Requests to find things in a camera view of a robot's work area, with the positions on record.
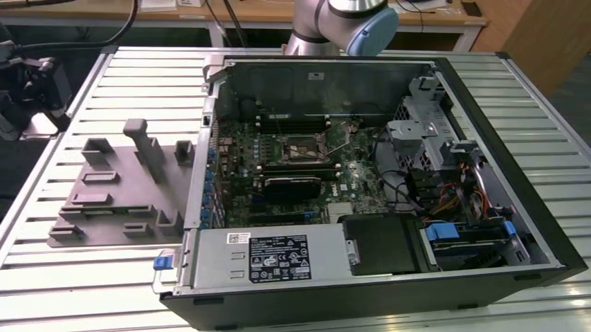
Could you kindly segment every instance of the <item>white label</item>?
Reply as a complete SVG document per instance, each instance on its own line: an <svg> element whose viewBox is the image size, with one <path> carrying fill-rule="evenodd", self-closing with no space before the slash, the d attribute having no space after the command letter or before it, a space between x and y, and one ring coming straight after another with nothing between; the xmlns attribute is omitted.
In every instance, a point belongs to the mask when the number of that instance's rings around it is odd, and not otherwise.
<svg viewBox="0 0 591 332"><path fill-rule="evenodd" d="M322 81L325 80L325 73L309 73L307 79L310 81Z"/></svg>
<svg viewBox="0 0 591 332"><path fill-rule="evenodd" d="M229 233L229 244L249 243L251 233Z"/></svg>
<svg viewBox="0 0 591 332"><path fill-rule="evenodd" d="M203 15L179 15L181 19L205 19Z"/></svg>

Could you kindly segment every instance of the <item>motherboard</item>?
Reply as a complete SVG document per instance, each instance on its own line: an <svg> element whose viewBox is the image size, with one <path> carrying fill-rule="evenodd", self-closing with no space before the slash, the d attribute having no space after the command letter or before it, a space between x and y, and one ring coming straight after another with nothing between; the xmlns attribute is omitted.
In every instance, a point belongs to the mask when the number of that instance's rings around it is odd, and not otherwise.
<svg viewBox="0 0 591 332"><path fill-rule="evenodd" d="M389 210L371 160L378 128L359 119L326 121L322 131L262 122L221 122L227 227L331 223L339 211Z"/></svg>

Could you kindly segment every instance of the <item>slotted metal surface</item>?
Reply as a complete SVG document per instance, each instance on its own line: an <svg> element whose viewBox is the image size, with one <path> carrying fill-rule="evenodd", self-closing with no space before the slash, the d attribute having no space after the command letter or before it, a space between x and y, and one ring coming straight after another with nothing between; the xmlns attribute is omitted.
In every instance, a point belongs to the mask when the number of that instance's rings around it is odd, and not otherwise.
<svg viewBox="0 0 591 332"><path fill-rule="evenodd" d="M2 331L193 331L153 292L153 259L163 248L127 246L50 248L47 232L83 166L89 138L107 137L130 145L122 129L129 118L149 120L161 145L197 138L203 106L202 68L207 48L121 48L105 59L71 112L71 128L47 167L38 167L26 204L11 211L0 235ZM250 54L277 55L277 50ZM562 118L533 98L506 63L493 54L411 53L446 56L459 72L493 125L573 243L591 264L591 163L589 153ZM163 274L166 283L174 273ZM533 288L486 308L371 317L254 331L589 331L591 272L547 288Z"/></svg>

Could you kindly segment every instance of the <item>warning symbol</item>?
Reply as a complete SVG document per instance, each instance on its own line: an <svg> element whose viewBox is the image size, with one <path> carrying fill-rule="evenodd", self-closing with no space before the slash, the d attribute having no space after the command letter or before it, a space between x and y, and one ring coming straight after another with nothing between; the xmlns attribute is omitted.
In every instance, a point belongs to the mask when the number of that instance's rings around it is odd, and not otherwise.
<svg viewBox="0 0 591 332"><path fill-rule="evenodd" d="M251 257L251 266L254 268L262 268L263 267L263 259L261 257Z"/></svg>

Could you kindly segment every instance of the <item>power supply label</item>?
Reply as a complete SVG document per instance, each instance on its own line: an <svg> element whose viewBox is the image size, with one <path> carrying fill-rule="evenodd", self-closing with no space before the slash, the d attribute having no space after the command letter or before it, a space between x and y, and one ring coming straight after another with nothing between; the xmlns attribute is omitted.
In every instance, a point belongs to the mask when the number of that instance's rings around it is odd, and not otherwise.
<svg viewBox="0 0 591 332"><path fill-rule="evenodd" d="M251 282L291 282L313 279L307 236L251 237Z"/></svg>

